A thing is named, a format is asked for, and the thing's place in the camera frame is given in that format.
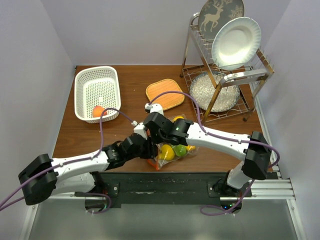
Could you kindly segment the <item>yellow fake pear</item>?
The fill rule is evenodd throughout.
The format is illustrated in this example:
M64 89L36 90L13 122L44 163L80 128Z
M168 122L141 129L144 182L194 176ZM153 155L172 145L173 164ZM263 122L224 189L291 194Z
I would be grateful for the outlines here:
M175 158L175 152L169 144L164 144L160 147L158 159L164 161L172 161Z

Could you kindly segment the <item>clear zip top bag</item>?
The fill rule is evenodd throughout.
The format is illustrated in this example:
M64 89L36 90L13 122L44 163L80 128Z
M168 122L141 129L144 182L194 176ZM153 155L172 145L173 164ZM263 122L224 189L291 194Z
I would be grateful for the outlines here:
M166 118L164 115L153 112L145 119L147 136L151 138L150 158L146 161L155 170L160 170L164 165L194 155L198 147L194 145L174 145L167 142L167 132L177 123L178 120L185 120L185 115Z

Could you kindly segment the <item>green fake pepper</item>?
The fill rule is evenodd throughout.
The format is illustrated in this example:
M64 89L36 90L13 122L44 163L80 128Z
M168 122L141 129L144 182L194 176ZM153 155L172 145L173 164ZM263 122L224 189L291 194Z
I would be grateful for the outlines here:
M172 147L172 149L177 157L184 157L188 153L187 147L185 145L175 145Z

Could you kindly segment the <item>orange fake peach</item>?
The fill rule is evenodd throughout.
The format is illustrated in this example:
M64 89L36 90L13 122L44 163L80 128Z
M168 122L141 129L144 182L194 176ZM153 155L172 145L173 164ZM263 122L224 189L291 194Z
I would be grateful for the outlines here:
M108 114L108 111L105 110L105 108L100 105L96 105L92 110L92 116L94 118L100 118L101 115L106 116L107 114Z

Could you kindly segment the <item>yellow fake bell pepper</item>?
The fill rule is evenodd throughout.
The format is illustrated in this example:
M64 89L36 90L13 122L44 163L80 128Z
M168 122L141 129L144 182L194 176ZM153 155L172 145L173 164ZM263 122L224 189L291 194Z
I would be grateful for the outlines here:
M176 117L173 118L173 121L175 122L175 121L177 121L179 119L184 119L184 117L182 115L176 116Z

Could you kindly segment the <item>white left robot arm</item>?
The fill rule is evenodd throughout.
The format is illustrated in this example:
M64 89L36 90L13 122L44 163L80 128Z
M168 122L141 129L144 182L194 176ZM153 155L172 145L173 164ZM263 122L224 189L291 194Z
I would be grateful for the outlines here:
M61 190L63 181L82 174L103 172L123 166L134 158L151 159L158 154L152 138L133 133L92 153L68 158L36 157L18 175L26 205L39 204Z

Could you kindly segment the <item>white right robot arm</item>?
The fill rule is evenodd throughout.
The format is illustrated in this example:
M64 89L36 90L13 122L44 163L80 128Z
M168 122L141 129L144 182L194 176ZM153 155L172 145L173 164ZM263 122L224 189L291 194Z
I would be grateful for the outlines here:
M172 122L158 112L150 113L143 121L153 143L195 146L231 155L240 163L229 171L223 183L223 192L235 196L250 180L265 180L269 169L271 150L264 136L257 131L251 135L233 134L204 127L188 119Z

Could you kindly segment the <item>metal dish rack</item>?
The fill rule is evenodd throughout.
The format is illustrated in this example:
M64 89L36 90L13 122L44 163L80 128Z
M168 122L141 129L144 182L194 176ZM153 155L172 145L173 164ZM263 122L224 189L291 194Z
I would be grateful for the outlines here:
M256 110L256 98L258 93L267 83L267 80L275 73L274 67L270 64L268 58L264 55L264 51L259 47L254 57L239 68L233 70L225 70L217 66L212 60L211 48L212 43L203 39L198 28L198 18L200 13L196 12L192 15L188 23L188 31L182 64L180 68L180 77L184 78L187 89L191 89L193 80L200 74L207 74L213 84L215 92L209 102L208 108L201 110L201 121L206 124L214 120L220 120L236 115L243 115L243 121L247 121ZM186 65L188 51L191 45L195 46L198 57L201 60L199 65ZM223 112L211 112L218 96L223 89L232 86L249 85L253 87L250 101L246 100L243 91L239 91L239 99L235 106Z

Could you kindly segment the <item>white plastic basket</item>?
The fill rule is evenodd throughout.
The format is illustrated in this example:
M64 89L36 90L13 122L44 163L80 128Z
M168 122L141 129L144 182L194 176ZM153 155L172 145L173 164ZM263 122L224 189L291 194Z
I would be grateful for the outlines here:
M93 116L94 107L108 108L104 122L114 120L121 108L121 93L118 73L111 66L90 67L78 72L74 79L74 113L90 124L98 123Z

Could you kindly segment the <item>white scalloped plate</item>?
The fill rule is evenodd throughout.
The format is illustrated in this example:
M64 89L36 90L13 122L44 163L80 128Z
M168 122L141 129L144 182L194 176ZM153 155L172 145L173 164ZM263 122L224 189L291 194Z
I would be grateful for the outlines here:
M255 56L261 39L261 28L254 19L235 18L217 33L211 47L211 58L221 69L235 70Z

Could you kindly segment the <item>grey deer plate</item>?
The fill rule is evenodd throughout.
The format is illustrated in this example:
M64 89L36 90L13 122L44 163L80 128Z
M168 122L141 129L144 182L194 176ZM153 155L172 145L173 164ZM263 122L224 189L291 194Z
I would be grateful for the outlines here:
M229 21L243 17L245 13L242 0L208 0L198 17L200 36L212 43L220 29Z

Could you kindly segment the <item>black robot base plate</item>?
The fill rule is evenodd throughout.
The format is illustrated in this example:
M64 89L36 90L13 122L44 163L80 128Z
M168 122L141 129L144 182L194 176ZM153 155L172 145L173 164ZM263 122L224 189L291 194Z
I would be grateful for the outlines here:
M225 172L102 172L95 173L97 183L90 195L76 192L84 198L86 210L102 211L111 198L111 207L122 205L216 205L229 209L247 190L226 185Z

